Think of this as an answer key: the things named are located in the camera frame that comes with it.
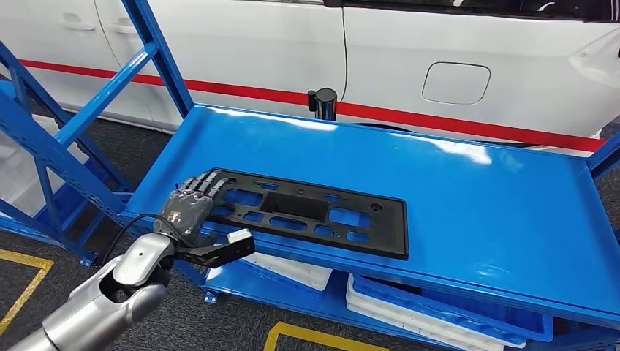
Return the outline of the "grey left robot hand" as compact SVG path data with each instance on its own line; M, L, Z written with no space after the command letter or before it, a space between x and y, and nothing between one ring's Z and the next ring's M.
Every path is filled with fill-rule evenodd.
M161 219L153 224L155 233L179 240L186 247L212 246L215 234L202 234L201 227L214 205L214 198L228 182L221 178L221 170L203 172L186 179L172 191L162 210Z

